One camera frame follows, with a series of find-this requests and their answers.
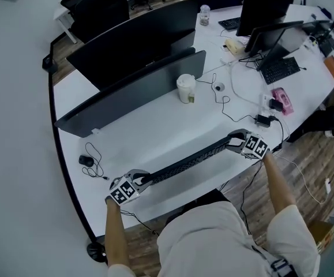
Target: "white desk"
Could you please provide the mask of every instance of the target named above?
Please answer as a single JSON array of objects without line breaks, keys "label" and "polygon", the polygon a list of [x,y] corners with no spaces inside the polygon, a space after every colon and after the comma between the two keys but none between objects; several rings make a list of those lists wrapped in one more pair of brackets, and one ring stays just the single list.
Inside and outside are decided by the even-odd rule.
[{"label": "white desk", "polygon": [[[247,114],[255,116],[259,110],[257,106],[235,97],[231,90],[228,68],[222,66],[220,61],[221,57],[231,61],[232,56],[220,48],[225,38],[219,36],[222,27],[217,22],[238,17],[240,13],[241,7],[213,11],[208,26],[203,27],[197,22],[194,42],[197,50],[207,51],[201,80],[211,81],[213,73],[217,74],[217,81],[226,86],[224,92],[217,93],[218,98],[222,95],[231,98],[231,102],[225,105],[225,113],[233,119]],[[324,17],[318,8],[291,5],[286,20],[307,20],[312,13],[319,19]],[[285,137],[285,123],[289,131],[293,132],[334,88],[334,79],[319,54],[313,54],[302,47],[291,56],[295,56],[299,66],[307,67],[307,71],[273,85],[285,89],[295,110],[287,117],[280,117],[284,123]],[[272,86],[265,84],[258,72],[241,63],[233,66],[232,79],[235,90],[254,102],[259,102],[260,93],[272,89]],[[68,75],[54,87],[57,118],[97,91],[78,71]],[[215,103],[210,86],[197,83],[195,104],[181,103],[176,90],[134,110],[87,138],[59,130],[74,190],[95,236],[104,234],[104,198],[108,194],[110,182],[89,178],[81,172],[78,157],[85,154],[85,143],[92,142],[100,151],[103,157],[100,165],[105,175],[113,179],[131,169],[143,169],[151,173],[160,170],[239,128],[262,135],[271,148],[281,142],[282,131],[278,122],[274,122],[269,129],[257,127],[251,118],[234,123],[221,110],[222,105]],[[183,173],[149,187],[139,199],[124,205],[123,209],[135,212],[142,221],[150,220],[202,196],[241,173],[252,163],[252,160],[243,156],[223,151]],[[138,224],[135,219],[127,216],[123,217],[123,222],[126,228]]]}]

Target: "strap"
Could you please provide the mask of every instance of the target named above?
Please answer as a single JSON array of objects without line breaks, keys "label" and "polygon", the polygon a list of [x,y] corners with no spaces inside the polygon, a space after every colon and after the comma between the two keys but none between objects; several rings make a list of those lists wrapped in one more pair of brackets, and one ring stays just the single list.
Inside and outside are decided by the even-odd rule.
[{"label": "strap", "polygon": [[286,259],[277,258],[262,247],[258,246],[252,236],[249,236],[247,239],[249,240],[247,246],[259,253],[271,266],[272,277],[298,277],[294,267],[290,265]]}]

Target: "white cup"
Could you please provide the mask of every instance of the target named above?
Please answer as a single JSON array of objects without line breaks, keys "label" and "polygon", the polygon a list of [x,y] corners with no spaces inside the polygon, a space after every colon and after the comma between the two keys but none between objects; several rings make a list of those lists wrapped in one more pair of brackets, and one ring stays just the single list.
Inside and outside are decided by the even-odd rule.
[{"label": "white cup", "polygon": [[182,103],[190,103],[191,98],[194,98],[196,80],[193,75],[182,74],[177,79],[177,88],[179,98]]}]

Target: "floor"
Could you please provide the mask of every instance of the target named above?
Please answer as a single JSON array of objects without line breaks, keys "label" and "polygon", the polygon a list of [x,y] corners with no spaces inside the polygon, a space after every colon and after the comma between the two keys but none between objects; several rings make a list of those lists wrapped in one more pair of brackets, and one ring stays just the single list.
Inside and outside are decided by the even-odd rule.
[{"label": "floor", "polygon": [[[157,1],[151,4],[154,8],[157,8],[176,1],[178,0],[167,0],[164,4]],[[130,15],[135,17],[147,11],[147,6],[139,6],[134,11],[130,11]],[[72,44],[67,36],[54,45],[54,59],[59,65],[59,71],[53,77],[54,85],[74,70],[65,58],[82,45],[81,42]],[[334,103],[334,92],[328,100],[329,105],[332,103]],[[328,219],[334,209],[334,138],[326,138],[321,132],[308,133],[295,143],[286,143],[286,146],[277,155],[295,162],[303,172],[312,195],[318,201],[326,200],[322,205],[315,202],[307,192],[303,178],[296,166],[282,158],[276,159],[294,192],[299,210],[306,223],[309,224],[314,219]],[[259,167],[259,164],[252,166],[231,179],[222,191],[238,210],[242,202],[242,192],[253,179],[253,175]],[[326,178],[331,180],[332,187],[328,197],[325,194],[324,187]],[[264,167],[261,168],[252,186],[246,191],[243,209],[247,214],[250,230],[257,243],[265,245],[267,226],[274,216],[274,210],[269,200]],[[166,219],[175,212],[172,211],[167,215],[146,222],[146,224],[161,232]],[[137,276],[157,276],[160,263],[156,236],[152,235],[142,225],[127,229],[126,235],[129,242],[132,270]]]},{"label": "floor", "polygon": [[[162,2],[161,0],[151,1],[150,5],[156,9],[164,5],[172,4],[178,2],[180,0],[166,0]],[[136,6],[135,10],[130,10],[130,18],[140,16],[149,11],[149,7],[147,5],[144,6]],[[83,46],[83,42],[78,40],[76,44],[73,44],[72,41],[65,36],[60,41],[54,44],[53,46],[53,58],[58,64],[58,71],[52,76],[53,85],[57,84],[61,81],[65,76],[74,71],[74,67],[66,60],[72,52],[79,49]]]}]

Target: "black keyboard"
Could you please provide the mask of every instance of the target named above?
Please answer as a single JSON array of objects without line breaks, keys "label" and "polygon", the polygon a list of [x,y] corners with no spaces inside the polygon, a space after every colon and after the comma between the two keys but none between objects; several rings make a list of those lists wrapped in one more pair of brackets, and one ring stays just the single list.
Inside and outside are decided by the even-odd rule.
[{"label": "black keyboard", "polygon": [[300,72],[300,68],[294,57],[282,58],[261,71],[267,84],[272,84],[297,72]]},{"label": "black keyboard", "polygon": [[152,173],[150,175],[147,175],[144,177],[141,182],[142,184],[145,184],[149,181],[152,181],[152,185],[157,184],[158,182],[162,182],[167,178],[173,177],[176,174],[179,174],[197,164],[200,162],[207,160],[211,156],[214,156],[221,151],[225,150],[226,146],[229,145],[231,141],[231,137],[225,137],[216,143],[206,147],[205,149],[202,149],[195,154],[192,154],[191,156],[182,159],[179,162],[176,162],[164,169],[161,169],[155,173]]},{"label": "black keyboard", "polygon": [[220,24],[226,30],[234,30],[238,28],[239,22],[240,18],[236,17],[236,18],[231,18],[230,20],[219,21],[218,24]]}]

